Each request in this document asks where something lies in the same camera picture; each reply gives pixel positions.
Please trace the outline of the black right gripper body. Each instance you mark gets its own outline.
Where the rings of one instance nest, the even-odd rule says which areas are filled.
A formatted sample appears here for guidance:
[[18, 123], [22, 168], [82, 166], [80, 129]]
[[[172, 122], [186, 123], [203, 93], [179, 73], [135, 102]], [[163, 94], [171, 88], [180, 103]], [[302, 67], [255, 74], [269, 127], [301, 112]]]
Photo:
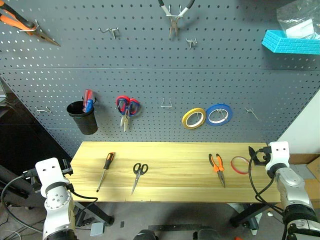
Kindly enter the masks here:
[[271, 160], [271, 153], [272, 153], [271, 147], [270, 146], [262, 147], [257, 152], [261, 153], [262, 158], [263, 158], [263, 160], [259, 160], [257, 158], [257, 165], [258, 166], [266, 166]]

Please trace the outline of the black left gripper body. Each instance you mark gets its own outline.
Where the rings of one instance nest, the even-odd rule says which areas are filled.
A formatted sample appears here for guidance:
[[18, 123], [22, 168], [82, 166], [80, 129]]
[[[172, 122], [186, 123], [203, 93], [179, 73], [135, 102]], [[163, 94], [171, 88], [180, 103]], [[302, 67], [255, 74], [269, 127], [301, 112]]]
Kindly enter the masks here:
[[70, 175], [71, 176], [74, 173], [72, 166], [67, 159], [64, 159], [64, 158], [62, 159], [62, 165], [63, 165], [63, 168], [62, 168], [61, 172], [63, 175]]

